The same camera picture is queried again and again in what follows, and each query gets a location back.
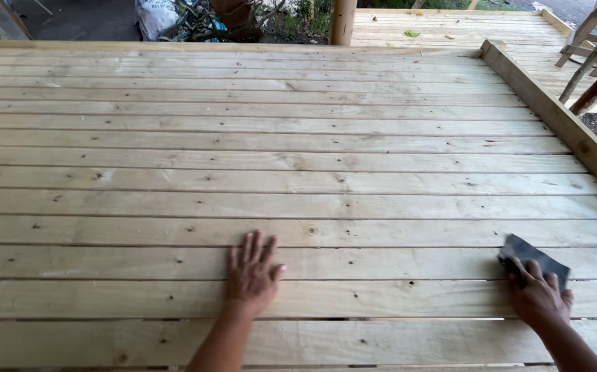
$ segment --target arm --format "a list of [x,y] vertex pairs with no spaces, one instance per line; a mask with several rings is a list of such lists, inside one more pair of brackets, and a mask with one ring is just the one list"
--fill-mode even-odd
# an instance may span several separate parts
[[187,372],[239,372],[253,320],[275,298],[286,265],[273,265],[278,237],[263,246],[260,230],[229,251],[225,305]]
[[558,276],[550,273],[544,278],[537,261],[529,261],[527,270],[517,258],[513,261],[521,270],[526,287],[520,289],[510,274],[512,307],[540,336],[559,372],[597,372],[597,354],[569,326],[572,291],[567,289],[560,296]]

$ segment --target deck board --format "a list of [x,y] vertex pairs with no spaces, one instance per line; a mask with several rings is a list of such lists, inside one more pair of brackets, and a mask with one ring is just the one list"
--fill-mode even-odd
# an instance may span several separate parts
[[[542,13],[509,12],[506,14],[424,14],[415,11],[390,9],[357,9],[352,35],[352,46],[413,48],[476,48],[485,39],[502,40],[507,52],[529,73],[534,75],[554,96],[558,97],[579,67],[567,62],[555,66],[567,35],[542,16]],[[417,38],[403,33],[420,32]],[[594,81],[585,75],[568,100],[570,106]],[[591,109],[597,113],[597,106]]]
[[[539,27],[517,57],[551,63],[542,18],[466,14],[421,22]],[[579,280],[574,316],[597,318],[597,178],[479,50],[434,35],[0,48],[0,368],[186,364],[225,247],[256,228],[288,272],[247,364],[550,362],[495,255],[510,233],[543,249]],[[574,324],[597,350],[597,320]]]

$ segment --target hand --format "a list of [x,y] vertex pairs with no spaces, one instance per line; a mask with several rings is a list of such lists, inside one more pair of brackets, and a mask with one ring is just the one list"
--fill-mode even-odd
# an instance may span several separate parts
[[258,317],[275,298],[286,265],[273,265],[278,237],[263,246],[261,230],[245,234],[242,247],[229,250],[229,272],[225,309],[249,319]]
[[564,321],[569,324],[569,317],[574,304],[574,294],[567,289],[560,296],[558,275],[550,273],[546,279],[542,275],[540,264],[535,260],[528,261],[528,270],[516,257],[514,264],[521,270],[526,287],[521,289],[517,278],[509,275],[512,307],[527,325],[535,329],[549,322]]

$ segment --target wooden plank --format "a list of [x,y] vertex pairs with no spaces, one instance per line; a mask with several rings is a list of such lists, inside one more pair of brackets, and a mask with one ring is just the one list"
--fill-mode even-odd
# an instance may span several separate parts
[[336,81],[410,81],[413,83],[502,83],[493,73],[448,72],[347,72],[333,70],[281,70],[261,68],[120,68],[83,66],[0,66],[2,76],[73,76],[85,78],[190,78],[190,79],[299,79]]
[[[211,325],[210,320],[0,322],[0,367],[185,365]],[[597,353],[597,321],[575,320],[572,326]],[[245,365],[551,361],[538,336],[511,320],[255,322],[244,357]]]
[[[194,81],[187,79],[156,79],[142,77],[33,77],[0,76],[0,87],[51,87],[91,89],[191,89]],[[412,93],[442,94],[456,91],[459,94],[510,94],[514,91],[507,84],[486,83],[408,83],[379,81],[314,81],[266,79],[203,79],[202,89],[243,91],[317,91],[360,93]]]
[[89,66],[89,67],[126,67],[126,68],[262,68],[280,70],[332,70],[332,71],[401,71],[401,72],[459,72],[459,73],[491,73],[489,66],[477,63],[448,63],[450,59],[414,57],[398,63],[383,62],[340,62],[340,61],[305,61],[305,60],[253,60],[253,59],[219,59],[208,58],[61,58],[61,57],[0,57],[0,65],[15,66]]
[[294,247],[597,247],[597,220],[262,220],[0,216],[0,244],[230,246],[260,228]]
[[207,89],[71,89],[0,88],[0,99],[39,99],[51,101],[130,101],[199,103],[303,103],[314,105],[374,106],[485,106],[527,107],[516,95],[452,95],[402,93],[337,93],[302,91],[249,91]]
[[[467,10],[459,10],[459,9],[421,9],[422,12],[426,17],[432,14],[458,14],[458,15],[466,15],[466,16],[473,16],[473,15],[488,15],[488,16],[499,16],[499,15],[509,15],[512,17],[521,17],[521,16],[538,16],[542,13],[540,12],[516,12],[516,11],[467,11]],[[378,14],[415,14],[416,11],[412,11],[410,9],[383,9],[383,8],[362,8],[356,9],[356,14],[366,14],[366,13],[378,13]]]
[[0,113],[262,116],[285,118],[351,118],[416,120],[536,120],[522,107],[485,109],[465,106],[360,106],[280,103],[165,103],[108,101],[0,101]]
[[[216,318],[224,281],[0,281],[0,319]],[[597,317],[597,281],[567,285]],[[516,317],[506,281],[287,281],[260,318]]]
[[596,195],[588,174],[363,173],[0,166],[0,187],[385,195]]
[[0,146],[0,165],[333,172],[587,173],[568,155],[348,154]]
[[387,154],[571,154],[555,137],[30,131],[0,129],[0,146],[217,149]]
[[[479,54],[470,57],[466,51],[460,58],[448,58],[448,64],[484,65]],[[302,60],[338,62],[402,63],[418,60],[437,61],[440,57],[413,54],[331,54],[331,53],[276,53],[276,52],[138,52],[118,50],[57,50],[57,49],[13,49],[0,48],[0,57],[61,57],[61,58],[162,58],[162,59],[208,59],[208,60]]]
[[[541,248],[597,279],[597,248]],[[222,280],[227,248],[0,246],[0,279]],[[505,279],[498,248],[281,248],[285,280]]]
[[597,219],[597,197],[292,195],[0,189],[13,215],[191,218]]
[[311,46],[291,44],[239,43],[168,43],[168,42],[109,42],[55,40],[0,40],[0,48],[60,49],[60,50],[123,50],[134,52],[275,52],[329,54],[391,54],[391,55],[465,55],[479,57],[479,50],[401,50],[389,48],[354,48],[350,46]]
[[483,48],[484,60],[574,150],[574,154],[590,172],[597,176],[597,136],[553,96],[545,93],[541,84],[504,51],[489,42],[485,42]]
[[0,114],[0,128],[246,132],[305,134],[392,134],[408,136],[554,136],[540,121],[402,121],[319,118],[260,118],[226,116],[105,116]]

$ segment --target dark sandpaper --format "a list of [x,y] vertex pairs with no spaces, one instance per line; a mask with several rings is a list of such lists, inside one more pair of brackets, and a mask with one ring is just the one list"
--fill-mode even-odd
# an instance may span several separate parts
[[505,266],[508,273],[513,273],[518,280],[521,288],[526,284],[521,277],[521,272],[515,263],[511,260],[512,256],[517,256],[521,264],[526,267],[526,264],[531,259],[534,259],[540,264],[542,273],[544,275],[549,273],[556,273],[558,275],[558,283],[560,285],[560,292],[565,290],[567,285],[567,278],[569,276],[569,267],[559,263],[555,259],[547,256],[544,252],[537,250],[537,248],[528,244],[527,241],[519,238],[515,234],[511,234],[505,240],[505,245],[501,248],[501,253],[498,254],[498,259],[501,265]]

